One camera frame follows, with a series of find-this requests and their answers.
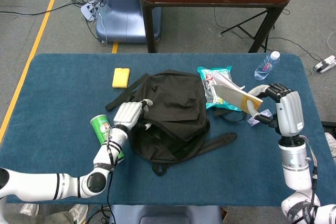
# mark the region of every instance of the yellow sponge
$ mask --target yellow sponge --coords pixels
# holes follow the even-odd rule
[[[124,89],[127,88],[129,76],[130,76],[129,68],[115,68],[112,87],[124,88]]]

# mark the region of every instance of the gray carpet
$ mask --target gray carpet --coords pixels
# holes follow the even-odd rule
[[[67,0],[56,0],[54,7]],[[39,12],[45,10],[49,0],[0,0],[0,10],[17,12]],[[336,54],[327,46],[326,40],[336,31],[336,0],[292,0],[287,9],[290,15],[282,14],[276,23],[271,37],[288,38],[299,43],[310,52],[319,54],[323,59]],[[217,8],[216,17],[221,26],[232,26],[256,13],[258,9]],[[0,122],[2,122],[12,95],[15,91],[22,69],[39,30],[43,15],[34,17],[15,17],[0,15]],[[243,27],[255,32],[261,18]],[[244,52],[252,41],[240,39],[233,33],[219,36],[221,28],[214,21],[213,8],[165,8],[163,10],[163,33],[157,43],[159,52]],[[336,35],[330,39],[336,48]],[[269,41],[269,48],[279,51],[305,53],[298,46],[281,40]],[[111,44],[101,44],[89,33],[80,10],[74,6],[57,10],[50,14],[37,53],[43,52],[111,52]],[[143,44],[120,44],[118,52],[146,52]],[[316,62],[308,55],[302,55],[304,66],[312,71]],[[336,121],[336,68],[324,74],[313,72],[309,83],[320,118]],[[8,204],[10,211],[19,211],[21,205]],[[40,213],[68,210],[71,206],[43,205]],[[226,207],[227,224],[235,223],[284,223],[280,208],[270,207]],[[91,223],[101,223],[96,216]]]

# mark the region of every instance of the green cup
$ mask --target green cup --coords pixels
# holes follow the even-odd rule
[[[107,120],[106,115],[97,115],[91,119],[90,124],[92,125],[94,132],[97,135],[100,145],[102,145],[109,135],[111,125]],[[118,163],[125,159],[125,155],[122,151],[120,151],[118,156]]]

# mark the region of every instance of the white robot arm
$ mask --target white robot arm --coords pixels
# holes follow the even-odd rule
[[[277,114],[272,118],[261,115],[248,100],[249,113],[262,123],[274,127],[281,135],[279,148],[286,185],[296,192],[281,203],[283,214],[292,224],[336,224],[336,205],[321,207],[315,194],[317,186],[317,159],[305,136],[299,135],[304,127],[299,93],[281,84],[260,85],[249,91],[259,98],[270,96],[276,102]],[[306,144],[314,161],[311,180]]]
[[[120,106],[113,120],[114,127],[93,160],[93,170],[87,175],[73,178],[65,173],[26,174],[0,168],[0,222],[7,195],[14,194],[23,201],[41,201],[70,196],[88,198],[103,192],[128,138],[127,132],[135,126],[141,112],[148,110],[147,105],[152,105],[152,101],[146,99]]]

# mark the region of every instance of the water bottle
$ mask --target water bottle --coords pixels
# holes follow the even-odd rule
[[[266,56],[266,58],[254,72],[254,77],[259,81],[264,80],[275,67],[275,65],[279,62],[279,60],[280,53],[277,51],[274,51],[270,55]]]

